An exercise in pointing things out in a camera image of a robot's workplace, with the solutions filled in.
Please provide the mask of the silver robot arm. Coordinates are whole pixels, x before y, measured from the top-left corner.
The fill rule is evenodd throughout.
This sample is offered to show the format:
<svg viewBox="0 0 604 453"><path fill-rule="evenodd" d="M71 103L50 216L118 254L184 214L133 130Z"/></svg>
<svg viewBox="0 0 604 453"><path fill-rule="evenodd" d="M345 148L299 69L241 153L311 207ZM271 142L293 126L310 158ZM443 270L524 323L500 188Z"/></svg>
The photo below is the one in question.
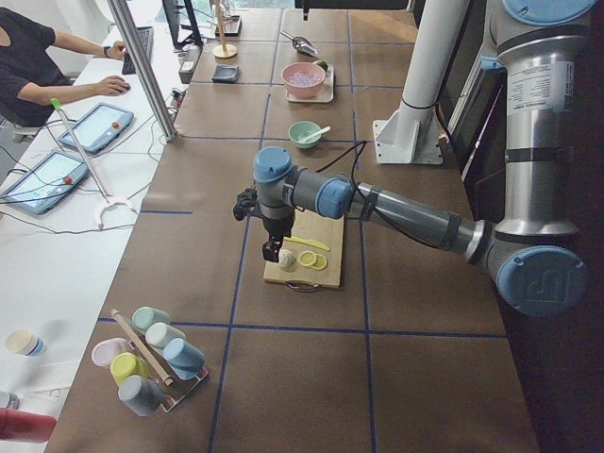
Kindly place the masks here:
<svg viewBox="0 0 604 453"><path fill-rule="evenodd" d="M251 211L277 261L298 210L347 213L390 227L481 267L502 299L530 316L575 307L588 282L570 246L566 188L575 59L590 34L592 1L489 1L482 43L452 114L472 219L292 162L280 147L254 158Z"/></svg>

